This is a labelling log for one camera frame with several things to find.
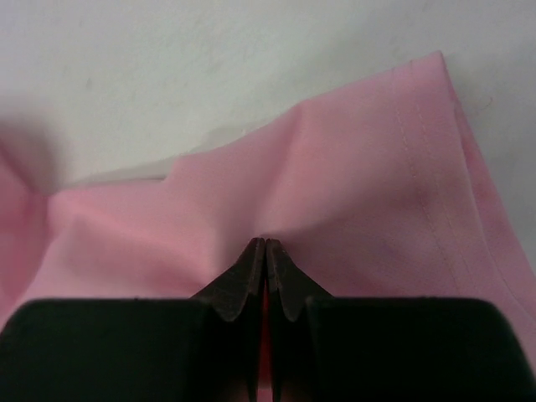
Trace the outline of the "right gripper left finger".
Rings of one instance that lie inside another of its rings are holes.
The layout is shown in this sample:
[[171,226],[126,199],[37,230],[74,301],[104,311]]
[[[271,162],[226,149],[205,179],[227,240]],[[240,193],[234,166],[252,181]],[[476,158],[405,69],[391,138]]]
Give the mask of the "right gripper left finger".
[[41,299],[1,333],[4,401],[254,401],[265,241],[190,298]]

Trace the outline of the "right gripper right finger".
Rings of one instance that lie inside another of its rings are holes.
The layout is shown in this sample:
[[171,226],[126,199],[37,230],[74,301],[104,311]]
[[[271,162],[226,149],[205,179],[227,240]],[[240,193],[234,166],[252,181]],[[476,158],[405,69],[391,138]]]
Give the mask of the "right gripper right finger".
[[275,401],[532,401],[503,314],[471,298],[335,297],[266,244]]

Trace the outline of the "pink t-shirt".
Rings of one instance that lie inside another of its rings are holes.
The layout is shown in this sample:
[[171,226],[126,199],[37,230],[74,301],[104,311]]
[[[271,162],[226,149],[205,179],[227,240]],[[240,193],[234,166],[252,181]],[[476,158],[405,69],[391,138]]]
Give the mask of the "pink t-shirt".
[[[444,58],[305,100],[162,179],[53,194],[1,135],[1,333],[41,299],[190,298],[253,239],[335,297],[471,298],[508,321],[535,377],[535,276]],[[272,398],[264,290],[257,398]]]

